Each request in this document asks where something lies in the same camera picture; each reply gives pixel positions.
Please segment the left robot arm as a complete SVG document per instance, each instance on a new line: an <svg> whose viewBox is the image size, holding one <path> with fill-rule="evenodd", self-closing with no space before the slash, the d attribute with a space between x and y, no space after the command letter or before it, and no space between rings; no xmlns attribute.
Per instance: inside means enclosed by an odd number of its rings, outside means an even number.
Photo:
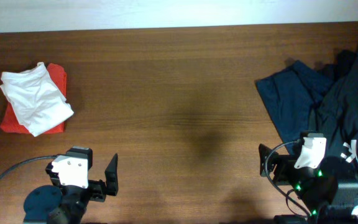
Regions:
<svg viewBox="0 0 358 224"><path fill-rule="evenodd" d="M24 201L24 223L80 223L90 201L104 202L118 193L118 155L104 171L106 180L89 180L93 151L73 146L54 157L45 171L51 184L33 190Z"/></svg>

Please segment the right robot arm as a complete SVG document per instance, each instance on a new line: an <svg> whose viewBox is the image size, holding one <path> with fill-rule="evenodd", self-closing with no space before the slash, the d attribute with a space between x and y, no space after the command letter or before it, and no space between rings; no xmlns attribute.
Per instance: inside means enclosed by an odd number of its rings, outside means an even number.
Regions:
<svg viewBox="0 0 358 224"><path fill-rule="evenodd" d="M303 211L276 215L274 223L358 223L352 214L358 198L356 172L336 158L325 156L321 133L275 146L260 144L260 176Z"/></svg>

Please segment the navy blue t-shirt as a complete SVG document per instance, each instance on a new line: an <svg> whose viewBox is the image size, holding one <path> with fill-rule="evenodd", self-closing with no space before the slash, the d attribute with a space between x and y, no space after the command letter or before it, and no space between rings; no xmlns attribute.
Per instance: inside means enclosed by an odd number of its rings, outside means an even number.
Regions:
<svg viewBox="0 0 358 224"><path fill-rule="evenodd" d="M257 91L283 142L299 139L304 131L317 131L327 139L335 130L337 102L334 65L313 70L297 60L284 70L256 82Z"/></svg>

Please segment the black t-shirt white lettering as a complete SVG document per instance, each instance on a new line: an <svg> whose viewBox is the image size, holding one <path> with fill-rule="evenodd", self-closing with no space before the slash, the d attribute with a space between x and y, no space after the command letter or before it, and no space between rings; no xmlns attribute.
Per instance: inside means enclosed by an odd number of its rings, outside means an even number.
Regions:
<svg viewBox="0 0 358 224"><path fill-rule="evenodd" d="M358 175L358 46L350 70L334 82L311 120L327 139L326 157L344 161Z"/></svg>

